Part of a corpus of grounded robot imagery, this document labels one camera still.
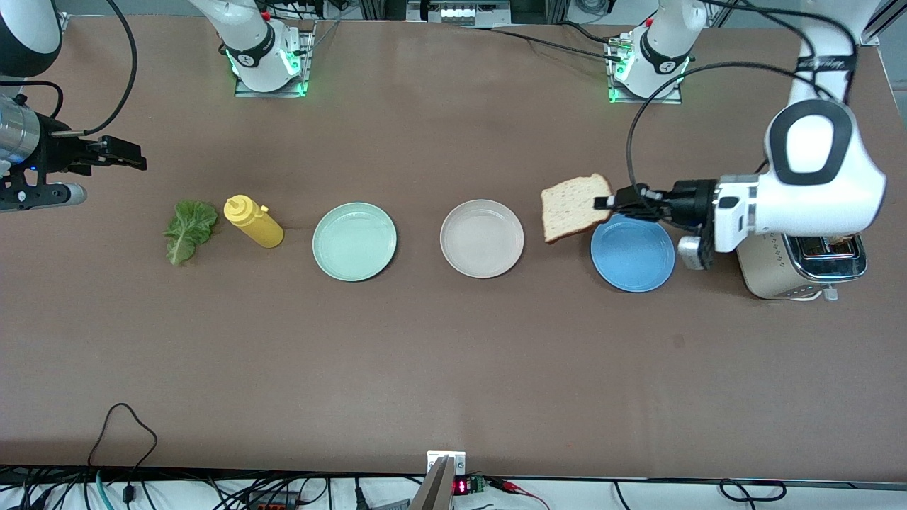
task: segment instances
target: connector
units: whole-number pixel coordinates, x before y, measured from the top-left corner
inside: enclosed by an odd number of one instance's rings
[[[122,489],[122,501],[124,503],[131,503],[135,501],[135,487],[132,485],[127,485]]]
[[[623,48],[629,50],[633,47],[633,41],[631,39],[624,39],[621,37],[611,37],[608,39],[608,46],[612,48]]]
[[[366,495],[362,492],[362,487],[356,487],[356,510],[372,510],[366,502]]]

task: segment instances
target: red digital display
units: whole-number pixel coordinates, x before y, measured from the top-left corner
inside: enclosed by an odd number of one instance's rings
[[[451,487],[453,495],[467,495],[469,494],[469,476],[459,477],[453,481],[453,487]]]

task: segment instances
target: lettuce leaf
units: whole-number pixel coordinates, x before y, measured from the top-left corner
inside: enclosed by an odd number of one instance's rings
[[[203,201],[181,201],[176,204],[173,216],[164,235],[167,241],[167,260],[174,266],[195,255],[195,247],[211,237],[211,227],[218,220],[218,212]]]

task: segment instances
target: mustard bottle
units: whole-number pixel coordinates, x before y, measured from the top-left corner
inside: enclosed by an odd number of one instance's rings
[[[283,240],[283,229],[270,217],[268,208],[246,195],[230,197],[224,204],[224,216],[264,248],[274,248]]]

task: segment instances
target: white plate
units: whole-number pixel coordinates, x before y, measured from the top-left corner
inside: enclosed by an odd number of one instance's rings
[[[507,272],[522,255],[523,233],[513,211],[496,201],[456,206],[441,226],[441,252],[455,270],[473,278]]]

